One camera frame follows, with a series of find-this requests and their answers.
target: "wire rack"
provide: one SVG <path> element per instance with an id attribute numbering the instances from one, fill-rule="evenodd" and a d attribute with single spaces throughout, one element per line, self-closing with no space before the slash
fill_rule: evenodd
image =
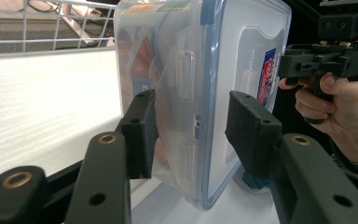
<path id="1" fill-rule="evenodd" d="M 86 0 L 0 0 L 0 53 L 112 48 L 115 8 Z"/>

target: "black bracket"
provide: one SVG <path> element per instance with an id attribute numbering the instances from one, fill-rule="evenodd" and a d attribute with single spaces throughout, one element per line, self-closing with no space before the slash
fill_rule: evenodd
<path id="1" fill-rule="evenodd" d="M 0 223 L 35 223 L 47 200 L 48 183 L 41 168 L 21 166 L 0 174 Z"/>
<path id="2" fill-rule="evenodd" d="M 353 183 L 314 139 L 282 136 L 281 127 L 253 96 L 230 93 L 227 139 L 247 174 L 271 178 L 280 222 L 358 223 L 358 178 Z"/>

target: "clear plastic container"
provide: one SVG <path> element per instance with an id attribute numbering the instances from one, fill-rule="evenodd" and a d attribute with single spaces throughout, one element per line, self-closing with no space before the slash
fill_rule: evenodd
<path id="1" fill-rule="evenodd" d="M 153 175 L 211 208 L 240 162 L 225 136 L 230 91 L 272 111 L 291 9 L 280 0 L 125 1 L 115 11 L 123 112 L 156 89 Z"/>

